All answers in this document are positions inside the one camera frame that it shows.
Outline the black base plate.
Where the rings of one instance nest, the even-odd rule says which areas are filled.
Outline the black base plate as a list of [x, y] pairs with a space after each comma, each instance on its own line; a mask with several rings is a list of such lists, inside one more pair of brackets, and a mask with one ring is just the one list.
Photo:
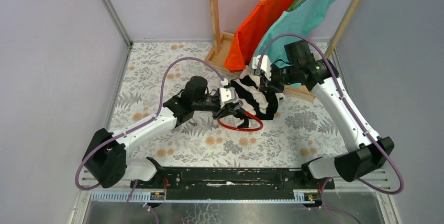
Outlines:
[[314, 179], [304, 170], [286, 168], [168, 167], [137, 189], [158, 189], [167, 200], [294, 200], [295, 192], [334, 189], [332, 180]]

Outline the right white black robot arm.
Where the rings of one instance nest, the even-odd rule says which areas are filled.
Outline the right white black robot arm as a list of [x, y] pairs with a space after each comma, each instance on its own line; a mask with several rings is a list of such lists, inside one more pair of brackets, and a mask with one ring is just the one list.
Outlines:
[[328, 158], [316, 158], [302, 165], [303, 186], [314, 188], [323, 178], [341, 177], [347, 182], [380, 169], [389, 161], [394, 149], [390, 137], [380, 137], [360, 114], [346, 92], [342, 80], [330, 60], [312, 54], [301, 64], [280, 68], [261, 53], [251, 60], [254, 73], [261, 77], [262, 88], [301, 83], [321, 102], [336, 125], [347, 152]]

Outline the aluminium rail frame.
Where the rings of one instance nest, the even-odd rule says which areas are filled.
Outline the aluminium rail frame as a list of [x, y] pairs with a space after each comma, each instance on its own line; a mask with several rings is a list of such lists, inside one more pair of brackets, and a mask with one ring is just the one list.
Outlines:
[[310, 180], [296, 168], [270, 167], [159, 167], [148, 181], [122, 178], [110, 187], [93, 187], [93, 176], [84, 171], [81, 192], [70, 223], [82, 223], [90, 202], [134, 202], [150, 206], [163, 203], [194, 204], [301, 204], [304, 209], [323, 208], [327, 192], [367, 192], [378, 200], [387, 223], [399, 223], [385, 172], [376, 170], [364, 180], [347, 182], [341, 177]]

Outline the wooden clothes rack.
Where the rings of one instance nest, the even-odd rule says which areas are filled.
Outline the wooden clothes rack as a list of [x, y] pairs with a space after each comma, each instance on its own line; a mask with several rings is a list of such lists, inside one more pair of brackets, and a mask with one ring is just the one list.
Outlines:
[[[347, 28], [354, 12], [359, 6], [361, 0], [352, 0], [345, 15], [342, 18], [333, 38], [330, 41], [330, 44], [326, 50], [325, 56], [331, 57], [335, 51], [335, 48]], [[210, 50], [207, 55], [205, 61], [209, 63], [211, 66], [215, 67], [217, 70], [222, 71], [225, 74], [230, 74], [228, 70], [224, 68], [224, 61], [228, 55], [231, 41], [234, 37], [232, 33], [221, 32], [219, 27], [219, 10], [218, 10], [218, 0], [209, 0], [210, 4], [210, 14], [212, 18], [212, 27], [213, 27], [213, 48]], [[294, 96], [299, 99], [303, 99], [308, 102], [313, 102], [315, 96], [307, 90], [305, 86], [300, 86], [297, 88], [286, 86], [284, 93], [289, 96]]]

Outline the red cable lock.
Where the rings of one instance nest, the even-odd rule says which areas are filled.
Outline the red cable lock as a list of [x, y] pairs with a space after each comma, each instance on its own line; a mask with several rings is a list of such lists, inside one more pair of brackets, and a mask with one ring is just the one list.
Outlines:
[[[237, 110], [235, 116], [238, 116], [240, 119], [242, 119], [242, 123], [237, 124], [236, 126], [230, 126], [223, 123], [220, 118], [217, 118], [217, 122], [220, 126], [234, 131], [255, 132], [263, 129], [263, 122], [257, 116], [249, 113], [242, 108]], [[250, 128], [250, 119], [254, 120], [258, 124], [258, 127]]]

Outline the orange t-shirt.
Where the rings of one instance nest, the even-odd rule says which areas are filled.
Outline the orange t-shirt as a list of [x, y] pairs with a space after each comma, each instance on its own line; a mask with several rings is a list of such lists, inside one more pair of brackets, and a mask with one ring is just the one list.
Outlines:
[[230, 72], [242, 71], [250, 62], [265, 33], [295, 0], [259, 1], [253, 12], [236, 30], [224, 68]]

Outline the floral table mat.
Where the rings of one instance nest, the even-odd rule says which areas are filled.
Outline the floral table mat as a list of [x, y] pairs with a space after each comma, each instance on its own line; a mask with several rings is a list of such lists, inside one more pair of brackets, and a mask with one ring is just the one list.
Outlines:
[[[138, 124], [195, 75], [219, 77], [202, 61], [210, 42], [136, 42], [127, 63], [110, 131]], [[130, 156], [153, 157], [163, 166], [299, 167], [319, 156], [346, 152], [343, 139], [323, 105], [287, 96], [275, 117], [260, 131], [240, 132], [221, 127], [210, 113], [196, 112], [178, 128], [144, 142]]]

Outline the black white striped cloth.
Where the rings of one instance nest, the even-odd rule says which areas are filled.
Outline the black white striped cloth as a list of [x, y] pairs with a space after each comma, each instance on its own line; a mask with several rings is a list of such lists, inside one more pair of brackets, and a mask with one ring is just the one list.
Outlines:
[[260, 91], [260, 77], [254, 75], [250, 67], [246, 67], [230, 84], [242, 102], [241, 108], [260, 120], [274, 119], [280, 102], [285, 99], [283, 93]]

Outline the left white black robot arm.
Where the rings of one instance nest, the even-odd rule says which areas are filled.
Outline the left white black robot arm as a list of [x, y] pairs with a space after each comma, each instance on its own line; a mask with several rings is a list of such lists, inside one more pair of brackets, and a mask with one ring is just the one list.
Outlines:
[[149, 159], [129, 158], [144, 142], [177, 128], [192, 119], [195, 111], [212, 113], [214, 119], [242, 112], [242, 101], [227, 80], [215, 94], [207, 92], [207, 80], [193, 76], [185, 88], [164, 102], [158, 113], [116, 133], [102, 128], [90, 141], [81, 168], [86, 168], [102, 188], [110, 188], [121, 179], [141, 180], [151, 188], [162, 183], [159, 166]]

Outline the teal t-shirt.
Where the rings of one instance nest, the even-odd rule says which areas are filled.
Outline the teal t-shirt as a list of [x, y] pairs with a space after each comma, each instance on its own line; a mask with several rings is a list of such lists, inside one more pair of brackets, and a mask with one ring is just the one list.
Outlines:
[[325, 19], [336, 0], [306, 0], [291, 12], [284, 11], [257, 46], [254, 57], [267, 55], [274, 68], [293, 68], [294, 84], [311, 91], [317, 84], [339, 77], [332, 63], [321, 56], [315, 60], [305, 37]]

